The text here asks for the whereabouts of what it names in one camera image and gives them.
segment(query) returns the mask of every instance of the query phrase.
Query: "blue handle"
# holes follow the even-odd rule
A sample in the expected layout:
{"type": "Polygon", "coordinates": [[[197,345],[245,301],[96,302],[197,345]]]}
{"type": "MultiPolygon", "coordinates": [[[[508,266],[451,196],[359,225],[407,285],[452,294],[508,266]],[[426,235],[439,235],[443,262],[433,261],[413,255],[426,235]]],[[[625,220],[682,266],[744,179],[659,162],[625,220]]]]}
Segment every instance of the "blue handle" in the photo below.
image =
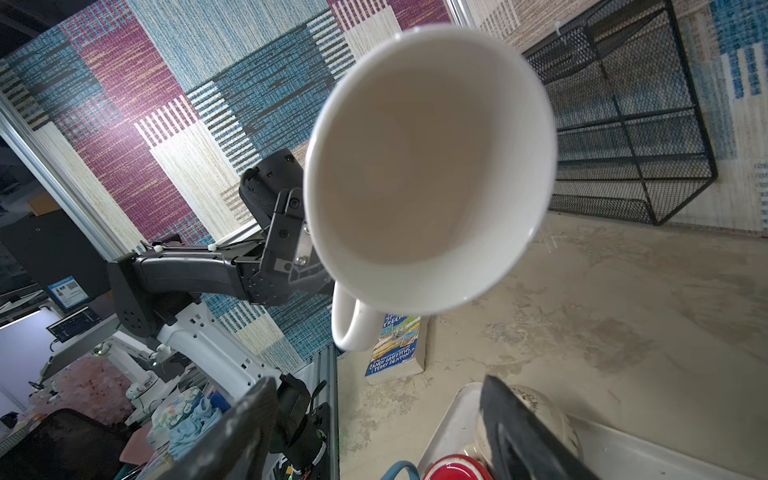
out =
{"type": "Polygon", "coordinates": [[[419,471],[416,470],[416,466],[411,462],[407,462],[406,460],[401,460],[400,462],[397,462],[396,464],[389,467],[389,470],[386,471],[382,477],[382,480],[395,480],[397,474],[399,474],[400,470],[403,470],[404,468],[408,470],[409,480],[419,480],[419,471]]]}

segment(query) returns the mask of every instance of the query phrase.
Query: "book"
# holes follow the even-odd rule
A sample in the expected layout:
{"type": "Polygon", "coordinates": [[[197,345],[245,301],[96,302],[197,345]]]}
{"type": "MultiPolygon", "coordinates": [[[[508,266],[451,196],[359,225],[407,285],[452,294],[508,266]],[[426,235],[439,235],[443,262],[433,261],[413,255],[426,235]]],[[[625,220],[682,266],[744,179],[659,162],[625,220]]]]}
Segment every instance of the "book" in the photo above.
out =
{"type": "Polygon", "coordinates": [[[377,385],[424,371],[427,323],[420,316],[386,315],[366,370],[368,384],[377,385]]]}

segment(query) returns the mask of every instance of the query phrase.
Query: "red lid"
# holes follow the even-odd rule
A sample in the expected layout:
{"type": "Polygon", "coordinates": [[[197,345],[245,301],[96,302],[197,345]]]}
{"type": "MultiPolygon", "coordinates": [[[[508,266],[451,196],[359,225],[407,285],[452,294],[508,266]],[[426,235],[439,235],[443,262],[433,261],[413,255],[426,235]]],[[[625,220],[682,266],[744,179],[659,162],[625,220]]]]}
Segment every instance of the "red lid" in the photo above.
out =
{"type": "Polygon", "coordinates": [[[493,480],[480,462],[466,455],[448,455],[427,471],[424,480],[493,480]]]}

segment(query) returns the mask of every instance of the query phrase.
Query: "black mesh file organizer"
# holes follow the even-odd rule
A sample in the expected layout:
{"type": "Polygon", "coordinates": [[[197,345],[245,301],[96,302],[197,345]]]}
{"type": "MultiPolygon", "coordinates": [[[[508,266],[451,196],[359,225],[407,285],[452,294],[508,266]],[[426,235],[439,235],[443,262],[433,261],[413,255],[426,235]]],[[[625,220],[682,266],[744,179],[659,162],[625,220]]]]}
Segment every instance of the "black mesh file organizer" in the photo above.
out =
{"type": "Polygon", "coordinates": [[[670,0],[603,0],[524,56],[558,128],[550,210],[661,225],[717,178],[670,0]]]}

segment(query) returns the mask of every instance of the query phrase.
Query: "label sticker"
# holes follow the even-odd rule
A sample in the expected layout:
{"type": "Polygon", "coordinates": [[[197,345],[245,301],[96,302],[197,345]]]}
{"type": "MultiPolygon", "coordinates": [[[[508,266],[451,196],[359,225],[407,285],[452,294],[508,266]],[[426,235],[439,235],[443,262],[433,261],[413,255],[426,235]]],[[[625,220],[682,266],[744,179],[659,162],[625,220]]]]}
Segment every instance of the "label sticker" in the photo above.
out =
{"type": "Polygon", "coordinates": [[[65,309],[70,309],[78,303],[88,300],[88,294],[72,276],[48,285],[48,289],[65,309]]]}

